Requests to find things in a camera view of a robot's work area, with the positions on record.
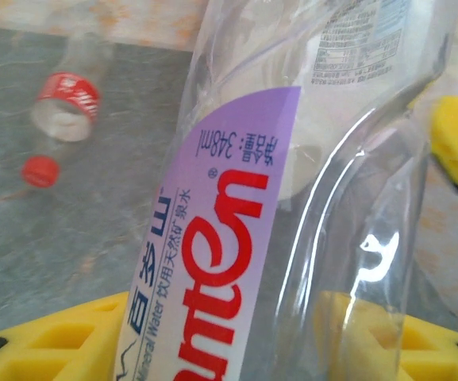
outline red bottle cap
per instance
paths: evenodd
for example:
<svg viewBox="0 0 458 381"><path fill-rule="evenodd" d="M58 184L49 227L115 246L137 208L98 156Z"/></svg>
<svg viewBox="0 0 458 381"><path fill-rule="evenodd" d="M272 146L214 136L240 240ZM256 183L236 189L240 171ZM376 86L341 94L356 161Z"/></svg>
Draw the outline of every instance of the red bottle cap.
<svg viewBox="0 0 458 381"><path fill-rule="evenodd" d="M60 175L60 165L48 156L31 156L22 167L22 178L39 188L49 188Z"/></svg>

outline plastic water bottle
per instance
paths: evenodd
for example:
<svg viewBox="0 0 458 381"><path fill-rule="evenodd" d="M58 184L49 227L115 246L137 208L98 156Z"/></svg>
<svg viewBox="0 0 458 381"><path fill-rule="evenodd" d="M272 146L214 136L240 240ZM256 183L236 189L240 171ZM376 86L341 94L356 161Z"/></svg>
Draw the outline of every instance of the plastic water bottle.
<svg viewBox="0 0 458 381"><path fill-rule="evenodd" d="M100 85L114 56L97 22L75 28L61 62L45 81L31 110L38 130L33 156L22 168L35 187L51 187L60 165L92 133L101 97Z"/></svg>

